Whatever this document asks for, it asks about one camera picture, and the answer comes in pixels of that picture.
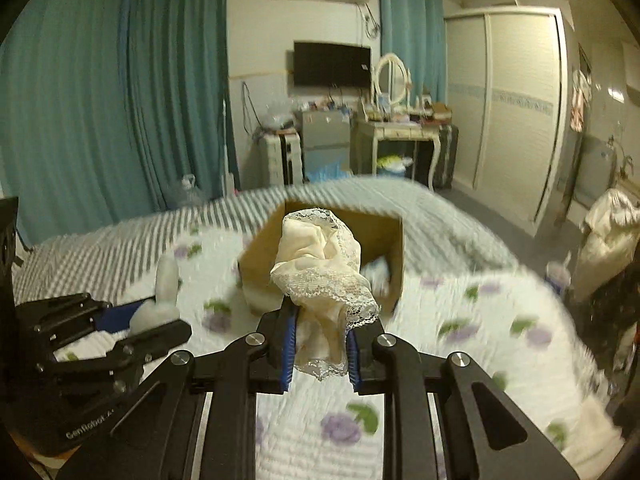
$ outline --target vanity table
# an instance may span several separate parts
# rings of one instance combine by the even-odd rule
[[[376,123],[358,120],[355,131],[358,173],[375,175],[378,170],[378,142],[380,140],[412,140],[414,142],[414,163],[411,179],[415,180],[418,142],[433,142],[433,156],[429,166],[428,186],[433,191],[433,175],[440,158],[440,124],[417,123]]]
[[[392,115],[400,111],[402,114],[420,113],[409,106],[410,89],[412,88],[411,72],[396,54],[385,54],[380,58],[371,77],[372,106],[378,108],[378,117]],[[433,191],[433,175],[440,158],[440,122],[431,123],[395,123],[367,120],[367,113],[362,107],[362,117],[356,122],[354,141],[357,170],[359,174],[378,172],[378,143],[380,140],[412,140],[414,142],[414,163],[411,179],[415,180],[415,168],[418,159],[418,142],[433,142],[433,156],[429,166],[427,184]]]

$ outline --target white mirror frame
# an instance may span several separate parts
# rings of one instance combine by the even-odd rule
[[[374,82],[374,87],[376,89],[376,95],[382,95],[383,93],[386,93],[380,89],[380,73],[382,72],[382,69],[386,64],[396,65],[400,69],[400,74],[402,75],[402,90],[400,91],[398,98],[392,101],[391,95],[389,95],[389,104],[393,107],[394,105],[399,104],[400,101],[402,101],[405,98],[406,86],[409,83],[409,75],[404,66],[404,63],[398,56],[396,56],[396,54],[393,54],[393,53],[385,54],[380,58],[380,61],[376,65],[376,70],[373,74],[373,82]]]

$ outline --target gray striped blanket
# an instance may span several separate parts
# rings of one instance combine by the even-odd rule
[[[87,291],[97,300],[117,304],[123,291],[156,265],[180,232],[197,224],[254,235],[287,198],[402,217],[406,270],[438,276],[518,265],[492,232],[424,186],[361,176],[246,191],[203,207],[52,238],[36,246],[14,274],[16,303]]]

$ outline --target teal curtain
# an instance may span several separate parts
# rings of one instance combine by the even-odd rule
[[[127,108],[154,200],[164,205],[187,173],[207,196],[221,196],[226,0],[129,0],[128,27]]]
[[[28,243],[156,209],[118,72],[122,0],[30,0],[0,46],[0,182]]]
[[[380,0],[382,54],[393,52],[411,71],[410,103],[423,87],[444,101],[446,37],[442,0]]]

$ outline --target oval mirror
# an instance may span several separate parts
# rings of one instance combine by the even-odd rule
[[[404,63],[396,54],[385,54],[380,58],[373,81],[376,93],[388,94],[392,106],[400,103],[406,96],[408,75]]]

